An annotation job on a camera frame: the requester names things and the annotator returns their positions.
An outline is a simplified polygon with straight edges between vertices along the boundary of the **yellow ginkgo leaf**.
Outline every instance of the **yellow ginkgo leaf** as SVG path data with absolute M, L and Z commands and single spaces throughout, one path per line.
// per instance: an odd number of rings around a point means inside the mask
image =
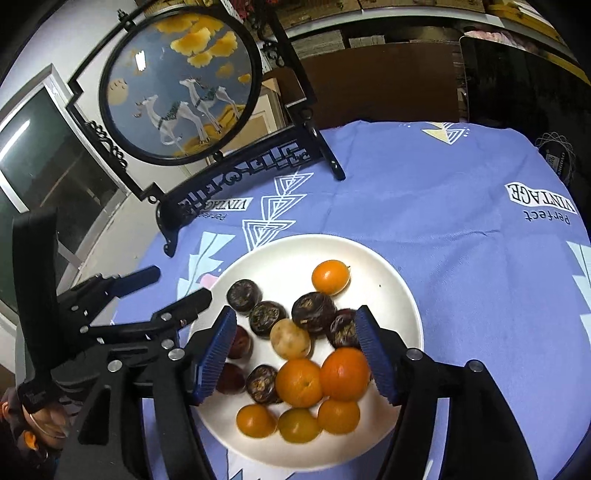
M 207 28 L 213 35 L 218 30 L 221 30 L 222 27 L 223 22 L 219 21 L 217 18 L 208 17 L 207 15 L 204 15 L 202 17 L 199 17 L 199 20 L 197 20 L 197 22 L 193 24 L 193 26 L 191 27 L 191 32 L 196 32 L 198 30 L 201 30 L 202 28 Z
M 194 57 L 187 58 L 187 62 L 189 62 L 194 67 L 201 68 L 201 67 L 204 67 L 205 65 L 209 65 L 209 62 L 212 61 L 212 58 L 213 58 L 213 56 L 212 56 L 212 54 L 209 53 L 209 50 L 208 50 L 208 51 L 202 51 L 201 53 L 198 53 Z
M 202 28 L 195 33 L 187 33 L 184 37 L 174 40 L 171 42 L 170 48 L 188 57 L 205 50 L 210 38 L 211 33 L 209 30 Z
M 245 73 L 244 75 L 240 75 L 238 77 L 238 81 L 240 83 L 248 83 L 251 81 L 251 74 L 250 73 Z
M 218 39 L 208 51 L 214 57 L 229 57 L 237 48 L 236 34 L 230 31 Z
M 225 63 L 217 69 L 216 77 L 221 79 L 228 79 L 234 73 L 234 65 L 231 61 Z
M 199 20 L 199 15 L 197 14 L 172 15 L 171 17 L 167 17 L 164 20 L 156 22 L 154 26 L 162 33 L 180 33 L 184 32 L 188 28 L 191 28 L 193 22 L 197 20 Z

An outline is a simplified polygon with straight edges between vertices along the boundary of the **metal screw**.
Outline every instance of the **metal screw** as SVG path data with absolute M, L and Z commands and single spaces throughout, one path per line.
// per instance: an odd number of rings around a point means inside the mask
M 121 370 L 122 366 L 123 363 L 121 362 L 121 360 L 113 360 L 109 362 L 109 365 L 107 365 L 107 370 L 109 372 L 118 372 L 119 370 Z
M 184 350 L 182 348 L 175 348 L 168 352 L 168 358 L 171 360 L 180 360 L 184 357 Z
M 468 362 L 468 368 L 473 372 L 482 372 L 484 370 L 484 364 L 480 360 L 470 360 Z
M 162 348 L 165 350 L 170 350 L 174 347 L 174 342 L 170 338 L 165 338 L 160 345 L 162 345 Z
M 409 357 L 411 360 L 420 360 L 423 358 L 423 352 L 418 348 L 409 348 L 407 351 L 407 357 Z

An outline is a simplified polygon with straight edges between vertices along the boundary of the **plate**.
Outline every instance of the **plate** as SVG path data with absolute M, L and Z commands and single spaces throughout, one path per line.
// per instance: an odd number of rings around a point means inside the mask
M 264 300 L 281 303 L 291 311 L 293 303 L 303 294 L 314 291 L 312 271 L 324 260 L 337 259 L 350 266 L 351 281 L 333 297 L 338 309 L 357 309 L 367 304 L 381 327 L 396 330 L 408 347 L 423 349 L 423 327 L 413 296 L 399 273 L 369 248 L 351 240 L 330 235 L 289 236 L 244 255 L 219 277 L 212 287 L 213 301 L 199 316 L 191 333 L 207 328 L 226 302 L 226 292 L 241 278 L 256 282 Z M 260 364 L 277 369 L 285 363 L 269 340 L 252 334 L 248 318 L 237 315 L 238 324 L 247 329 L 254 340 L 252 356 L 247 361 L 232 361 L 248 375 Z M 322 365 L 334 349 L 326 338 L 316 340 L 311 359 Z M 236 414 L 245 405 L 254 403 L 247 393 L 222 395 L 217 391 L 197 408 L 201 420 L 226 448 L 250 460 L 293 471 L 314 471 L 345 463 L 367 452 L 393 428 L 399 408 L 392 407 L 371 382 L 360 400 L 361 420 L 348 435 L 335 436 L 322 432 L 303 445 L 287 443 L 279 432 L 266 439 L 251 439 L 236 427 Z M 271 406 L 279 416 L 289 409 L 286 404 Z M 318 406 L 312 408 L 317 412 Z

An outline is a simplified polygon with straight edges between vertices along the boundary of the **tablecloth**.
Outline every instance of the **tablecloth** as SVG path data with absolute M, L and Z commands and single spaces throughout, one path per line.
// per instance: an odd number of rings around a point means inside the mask
M 574 452 L 591 420 L 591 248 L 567 189 L 521 134 L 471 124 L 354 122 L 324 132 L 345 169 L 325 162 L 259 173 L 226 188 L 180 233 L 174 258 L 154 239 L 140 267 L 161 280 L 123 299 L 126 323 L 210 287 L 236 259 L 275 239 L 329 233 L 360 242 L 402 275 L 418 304 L 425 351 L 482 360 L 511 406 L 541 480 Z M 151 401 L 154 478 L 166 478 Z M 426 478 L 443 456 L 440 401 Z M 200 424 L 220 480 L 371 479 L 386 438 L 324 472 L 270 469 L 228 452 Z

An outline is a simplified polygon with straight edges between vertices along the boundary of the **black carved stand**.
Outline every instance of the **black carved stand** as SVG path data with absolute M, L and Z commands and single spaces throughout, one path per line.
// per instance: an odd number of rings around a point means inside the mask
M 231 186 L 237 181 L 242 180 L 244 175 L 252 175 L 273 168 L 282 170 L 288 167 L 299 167 L 305 163 L 324 158 L 329 163 L 335 178 L 337 180 L 345 179 L 345 172 L 313 122 L 310 107 L 316 103 L 316 96 L 304 67 L 281 26 L 275 11 L 266 4 L 265 0 L 256 0 L 252 23 L 257 29 L 260 39 L 264 42 L 263 50 L 270 52 L 272 58 L 276 59 L 278 64 L 289 67 L 294 71 L 300 83 L 301 90 L 304 93 L 304 98 L 286 107 L 291 125 L 228 155 L 223 155 L 221 151 L 214 152 L 213 158 L 215 163 L 190 179 L 187 179 L 166 194 L 156 183 L 142 190 L 127 173 L 126 168 L 128 165 L 123 152 L 111 140 L 101 125 L 95 121 L 84 119 L 76 106 L 76 102 L 83 93 L 78 83 L 78 78 L 86 70 L 90 62 L 122 30 L 132 30 L 136 26 L 133 20 L 156 1 L 148 1 L 144 6 L 136 9 L 129 15 L 121 11 L 119 12 L 119 24 L 90 52 L 88 57 L 86 57 L 74 72 L 72 78 L 70 78 L 68 86 L 74 95 L 66 106 L 66 110 L 73 117 L 94 149 L 123 181 L 126 187 L 139 200 L 147 199 L 150 203 L 158 203 L 156 220 L 160 231 L 166 239 L 164 252 L 169 257 L 172 257 L 176 251 L 179 230 L 190 224 L 200 211 L 203 210 L 206 202 L 214 194 L 220 192 L 224 185 Z M 175 11 L 182 11 L 187 8 L 181 7 Z M 224 15 L 229 22 L 236 22 L 221 6 L 214 5 L 209 7 L 209 9 L 215 9 L 210 11 L 215 11 L 218 16 Z M 262 35 L 262 31 L 267 24 L 271 27 L 275 35 L 275 40 L 265 38 Z M 257 78 L 260 82 L 260 74 L 254 76 L 254 78 Z M 141 155 L 136 155 L 136 157 L 139 160 L 151 163 L 149 158 L 142 158 Z M 188 161 L 197 161 L 201 158 L 203 158 L 203 155 L 200 157 L 195 156 L 194 159 L 192 157 Z

